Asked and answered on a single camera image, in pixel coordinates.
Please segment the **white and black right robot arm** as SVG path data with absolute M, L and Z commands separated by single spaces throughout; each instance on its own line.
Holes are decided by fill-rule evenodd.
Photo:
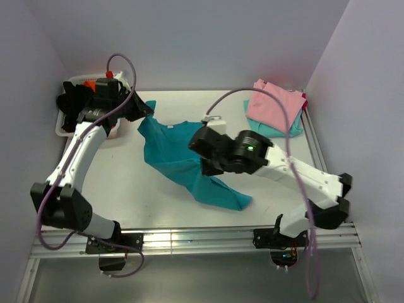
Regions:
M 225 172 L 263 177 L 303 195 L 304 204 L 278 216 L 274 241 L 287 246 L 311 227 L 337 229 L 348 217 L 345 196 L 352 185 L 349 174 L 333 175 L 297 160 L 270 139 L 254 131 L 241 131 L 234 139 L 208 126 L 197 130 L 189 149 L 201 157 L 203 175 Z

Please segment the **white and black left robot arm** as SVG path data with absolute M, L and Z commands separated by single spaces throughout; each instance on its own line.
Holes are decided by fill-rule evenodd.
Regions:
M 119 222 L 96 214 L 83 197 L 83 183 L 100 145 L 107 139 L 120 118 L 136 121 L 153 113 L 136 92 L 110 112 L 85 107 L 78 116 L 73 139 L 53 173 L 43 183 L 36 182 L 30 195 L 37 211 L 37 235 L 42 237 L 44 225 L 68 229 L 74 233 L 100 239 L 108 252 L 118 251 L 123 244 Z

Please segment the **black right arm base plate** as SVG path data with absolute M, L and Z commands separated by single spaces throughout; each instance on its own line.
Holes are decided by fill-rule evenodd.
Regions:
M 278 227 L 254 229 L 252 243 L 256 249 L 287 249 L 304 247 L 307 242 L 307 231 L 301 232 L 297 237 L 289 237 L 280 233 Z

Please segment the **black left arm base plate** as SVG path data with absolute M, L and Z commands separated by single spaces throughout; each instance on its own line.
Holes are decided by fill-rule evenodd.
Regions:
M 119 254 L 139 253 L 143 247 L 142 233 L 123 233 L 117 243 L 106 239 L 89 237 L 87 240 L 86 254 Z

